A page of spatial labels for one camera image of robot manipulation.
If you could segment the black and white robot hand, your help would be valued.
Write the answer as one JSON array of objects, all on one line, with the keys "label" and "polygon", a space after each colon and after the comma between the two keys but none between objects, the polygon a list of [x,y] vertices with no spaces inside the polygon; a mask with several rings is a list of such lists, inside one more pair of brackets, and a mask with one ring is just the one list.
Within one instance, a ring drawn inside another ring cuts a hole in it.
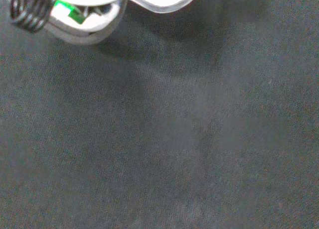
[{"label": "black and white robot hand", "polygon": [[127,0],[8,0],[9,22],[30,33],[42,29],[71,44],[103,41],[117,27]]}]

